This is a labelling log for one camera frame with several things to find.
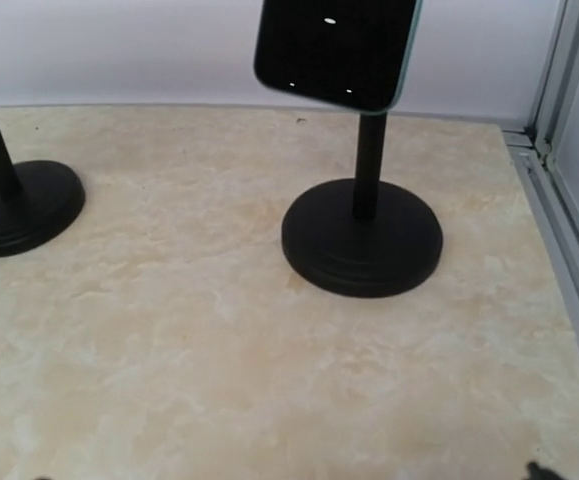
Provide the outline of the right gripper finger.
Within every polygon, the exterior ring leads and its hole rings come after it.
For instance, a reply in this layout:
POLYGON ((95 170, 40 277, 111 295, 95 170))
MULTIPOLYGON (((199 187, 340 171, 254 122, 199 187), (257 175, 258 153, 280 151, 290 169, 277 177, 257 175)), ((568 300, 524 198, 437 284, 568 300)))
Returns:
POLYGON ((564 480, 560 474, 554 470, 543 467, 537 462, 529 462, 526 466, 527 480, 564 480))

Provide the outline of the black clamp phone stand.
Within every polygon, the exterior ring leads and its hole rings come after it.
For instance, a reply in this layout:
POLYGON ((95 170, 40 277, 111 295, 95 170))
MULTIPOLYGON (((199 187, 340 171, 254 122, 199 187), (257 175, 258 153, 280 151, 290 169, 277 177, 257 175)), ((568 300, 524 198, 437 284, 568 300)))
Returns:
POLYGON ((443 231, 417 195, 381 180, 387 117, 363 115, 352 178, 316 185, 281 226, 290 266, 325 291, 385 298, 423 284, 437 269, 443 231))

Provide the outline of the teal phone diagonal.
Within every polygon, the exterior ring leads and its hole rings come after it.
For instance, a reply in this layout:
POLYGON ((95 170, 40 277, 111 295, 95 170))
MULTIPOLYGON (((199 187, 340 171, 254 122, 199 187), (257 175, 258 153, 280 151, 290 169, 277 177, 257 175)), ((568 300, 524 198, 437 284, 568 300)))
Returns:
POLYGON ((255 76, 269 89, 382 114, 401 95, 421 6, 410 0, 266 0, 255 76))

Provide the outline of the black gooseneck phone stand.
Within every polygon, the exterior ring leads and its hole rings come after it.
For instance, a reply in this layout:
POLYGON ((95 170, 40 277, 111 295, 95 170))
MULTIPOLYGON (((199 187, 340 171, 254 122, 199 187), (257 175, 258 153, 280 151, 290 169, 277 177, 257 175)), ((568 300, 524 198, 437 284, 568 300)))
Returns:
POLYGON ((13 163, 0 130, 0 258, 60 235, 85 201, 83 183, 72 168, 50 160, 13 163))

